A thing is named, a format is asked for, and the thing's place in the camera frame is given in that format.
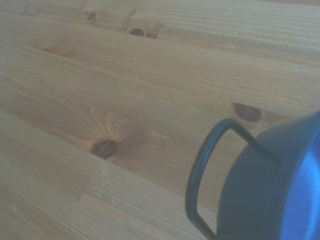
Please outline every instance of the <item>wood grain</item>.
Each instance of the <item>wood grain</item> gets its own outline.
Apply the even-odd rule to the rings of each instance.
[[[210,129],[232,117],[256,135],[319,110],[319,13],[249,0],[1,0],[1,237],[201,239],[183,196]],[[107,161],[87,153],[105,140],[116,142]],[[227,132],[206,169],[199,203],[213,228],[244,146]]]
[[[0,119],[5,239],[204,239],[183,197],[3,111]]]

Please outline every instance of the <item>black wire handle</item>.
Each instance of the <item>black wire handle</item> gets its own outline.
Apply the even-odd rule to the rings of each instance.
[[[207,162],[212,151],[217,145],[219,139],[228,130],[234,130],[239,136],[246,140],[249,144],[253,144],[253,148],[257,151],[265,152],[250,134],[239,122],[232,118],[226,118],[220,121],[204,140],[192,166],[185,194],[185,211],[189,220],[198,230],[208,239],[217,240],[217,235],[211,230],[207,223],[202,219],[197,211],[198,192],[202,176],[204,174]]]

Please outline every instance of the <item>blue mug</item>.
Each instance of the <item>blue mug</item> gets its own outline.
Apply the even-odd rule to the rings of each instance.
[[[206,164],[228,130],[247,146],[225,180],[216,233],[197,211]],[[239,122],[219,122],[203,142],[187,183],[188,219],[208,240],[320,240],[320,111],[253,137]]]

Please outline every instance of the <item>mug rim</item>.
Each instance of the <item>mug rim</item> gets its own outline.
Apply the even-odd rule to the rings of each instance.
[[[273,189],[271,190],[265,208],[266,214],[261,229],[261,240],[280,240],[286,202],[290,189],[294,184],[295,176],[308,150],[319,135],[320,111],[309,116],[309,120],[300,130],[291,144],[289,151],[283,157],[283,162],[274,179]]]

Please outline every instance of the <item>camping mug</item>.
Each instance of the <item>camping mug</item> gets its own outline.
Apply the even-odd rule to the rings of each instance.
[[[228,129],[247,146],[225,180],[215,233],[198,214],[197,198],[210,155]],[[256,138],[234,119],[219,122],[192,166],[185,210],[208,240],[320,240],[320,111]]]

